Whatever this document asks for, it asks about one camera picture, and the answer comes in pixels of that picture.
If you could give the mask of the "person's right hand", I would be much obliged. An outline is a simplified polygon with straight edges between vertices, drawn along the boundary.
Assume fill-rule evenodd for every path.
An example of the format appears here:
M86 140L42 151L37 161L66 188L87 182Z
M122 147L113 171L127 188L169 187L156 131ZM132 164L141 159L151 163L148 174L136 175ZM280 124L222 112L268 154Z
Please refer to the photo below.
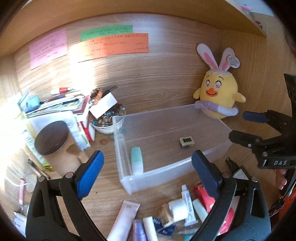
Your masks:
M283 187L287 184L287 179L285 178L286 169L276 169L275 170L275 183L276 187L279 190L282 190Z

